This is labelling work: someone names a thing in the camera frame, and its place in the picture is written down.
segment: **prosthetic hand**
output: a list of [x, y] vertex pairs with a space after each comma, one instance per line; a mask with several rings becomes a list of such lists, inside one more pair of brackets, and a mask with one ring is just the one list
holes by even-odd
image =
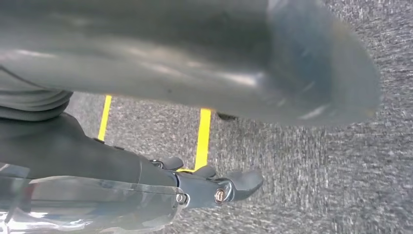
[[153, 160], [152, 163], [176, 176], [177, 186], [185, 193], [177, 199], [187, 208], [214, 207], [244, 200], [263, 184], [263, 178], [257, 172], [231, 172], [225, 177], [214, 178], [216, 171], [210, 166], [204, 166], [193, 173], [177, 172], [184, 165], [177, 157], [163, 162]]
[[148, 160], [85, 136], [68, 115], [42, 122], [0, 119], [0, 231], [146, 233], [184, 209], [247, 199], [259, 173], [178, 171], [179, 158]]

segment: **screw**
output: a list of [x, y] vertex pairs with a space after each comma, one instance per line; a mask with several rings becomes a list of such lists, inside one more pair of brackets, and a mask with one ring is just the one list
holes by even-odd
[[178, 203], [185, 203], [186, 197], [184, 194], [177, 194], [176, 195], [176, 202]]
[[225, 199], [225, 191], [223, 189], [217, 189], [217, 192], [215, 192], [215, 202], [220, 204], [224, 201]]
[[158, 161], [158, 160], [152, 160], [151, 161], [152, 162], [152, 164], [153, 165], [155, 165], [155, 167], [159, 167], [159, 168], [161, 168], [161, 169], [163, 169], [163, 167], [164, 167], [164, 163], [163, 162], [161, 162], [161, 161]]

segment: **yellow tape line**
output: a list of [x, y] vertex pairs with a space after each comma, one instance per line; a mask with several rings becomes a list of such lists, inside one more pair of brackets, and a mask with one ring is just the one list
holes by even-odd
[[195, 155], [195, 169], [180, 169], [178, 171], [195, 172], [208, 164], [209, 130], [211, 125], [211, 110], [201, 109], [199, 117], [198, 143]]
[[[108, 126], [109, 111], [111, 109], [112, 96], [107, 95], [103, 108], [102, 120], [99, 128], [99, 140], [105, 140], [106, 127]], [[209, 130], [211, 125], [211, 110], [201, 109], [198, 129], [198, 143], [195, 155], [195, 169], [182, 169], [179, 171], [194, 172], [208, 164]]]
[[112, 96], [107, 95], [105, 99], [105, 106], [103, 107], [102, 120], [100, 122], [99, 140], [105, 140], [106, 127], [108, 126], [109, 110], [111, 109]]

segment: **gray fabric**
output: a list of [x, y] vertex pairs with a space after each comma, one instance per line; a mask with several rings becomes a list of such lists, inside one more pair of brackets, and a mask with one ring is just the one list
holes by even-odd
[[25, 81], [0, 66], [0, 117], [42, 121], [60, 115], [72, 92], [47, 90]]

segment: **gray carpet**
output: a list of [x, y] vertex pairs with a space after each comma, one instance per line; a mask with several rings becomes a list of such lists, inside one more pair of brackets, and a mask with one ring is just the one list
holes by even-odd
[[[413, 233], [413, 3], [331, 0], [375, 58], [379, 115], [345, 128], [281, 128], [250, 120], [211, 123], [209, 162], [220, 173], [260, 168], [265, 185], [246, 202], [183, 213], [164, 233]], [[104, 98], [78, 94], [70, 111], [97, 135]], [[107, 132], [150, 158], [195, 154], [198, 110], [114, 98]]]

